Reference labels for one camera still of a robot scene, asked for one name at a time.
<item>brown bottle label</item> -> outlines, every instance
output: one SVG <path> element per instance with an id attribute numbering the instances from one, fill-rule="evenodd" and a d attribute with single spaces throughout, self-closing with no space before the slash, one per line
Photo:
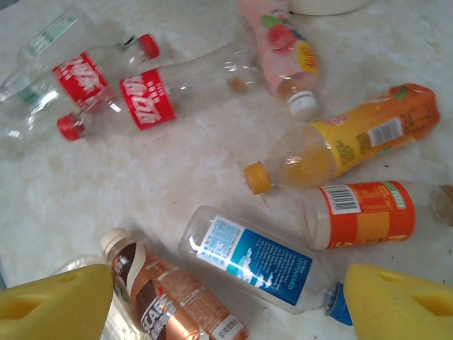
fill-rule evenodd
<path id="1" fill-rule="evenodd" d="M 152 339 L 248 338 L 245 326 L 213 294 L 143 244 L 126 246 L 114 258 L 112 269 Z"/>

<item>red bottle label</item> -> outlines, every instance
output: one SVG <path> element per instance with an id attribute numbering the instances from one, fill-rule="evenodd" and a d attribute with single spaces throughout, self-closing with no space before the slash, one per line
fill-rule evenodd
<path id="1" fill-rule="evenodd" d="M 62 88 L 84 111 L 93 107 L 96 98 L 108 87 L 107 79 L 86 52 L 55 67 L 52 72 Z"/>
<path id="2" fill-rule="evenodd" d="M 175 111 L 157 69 L 120 81 L 120 88 L 140 130 L 175 119 Z"/>
<path id="3" fill-rule="evenodd" d="M 415 227 L 415 208 L 395 181 L 320 187 L 329 206 L 331 240 L 327 248 L 399 242 Z"/>

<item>yellow sponge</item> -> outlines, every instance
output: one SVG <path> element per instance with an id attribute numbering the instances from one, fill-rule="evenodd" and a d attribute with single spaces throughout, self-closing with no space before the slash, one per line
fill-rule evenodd
<path id="1" fill-rule="evenodd" d="M 359 340 L 453 339 L 453 287 L 353 264 L 344 292 Z"/>
<path id="2" fill-rule="evenodd" d="M 0 290 L 0 339 L 99 340 L 112 296 L 102 264 Z"/>

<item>pink bottle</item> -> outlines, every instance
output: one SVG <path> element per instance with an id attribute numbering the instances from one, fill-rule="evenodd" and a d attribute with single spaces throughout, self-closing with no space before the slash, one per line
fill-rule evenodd
<path id="1" fill-rule="evenodd" d="M 238 12 L 253 32 L 271 94 L 284 101 L 297 120 L 308 120 L 318 108 L 311 92 L 318 65 L 305 38 L 289 22 L 288 1 L 238 0 Z"/>

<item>white marble surface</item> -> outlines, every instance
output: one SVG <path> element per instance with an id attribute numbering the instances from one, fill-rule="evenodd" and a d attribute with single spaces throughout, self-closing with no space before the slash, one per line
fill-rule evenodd
<path id="1" fill-rule="evenodd" d="M 164 34 L 181 51 L 179 60 L 227 43 L 236 25 L 230 0 L 78 4 L 94 18 L 114 19 L 130 32 Z M 0 80 L 16 68 L 19 47 L 63 9 L 57 0 L 21 0 L 0 11 Z M 450 0 L 376 0 L 343 16 L 295 16 L 294 22 L 319 56 L 321 117 L 408 81 L 429 86 L 438 95 L 442 123 L 429 138 L 369 161 L 338 181 L 451 181 Z M 282 234 L 297 234 L 286 214 L 267 208 L 249 192 L 241 173 L 245 165 L 264 158 L 292 125 L 282 104 L 260 91 L 211 103 L 135 138 L 69 144 L 55 134 L 22 160 L 2 160 L 0 258 L 10 283 L 47 276 L 79 254 L 97 254 L 102 233 L 132 223 L 177 256 L 179 237 L 203 204 Z M 424 239 L 332 251 L 323 257 L 339 278 L 348 263 L 366 261 L 453 285 L 453 230 L 425 227 Z M 201 278 L 246 323 L 251 339 L 356 339 L 352 328 L 320 312 L 290 316 L 222 286 L 208 273 Z"/>

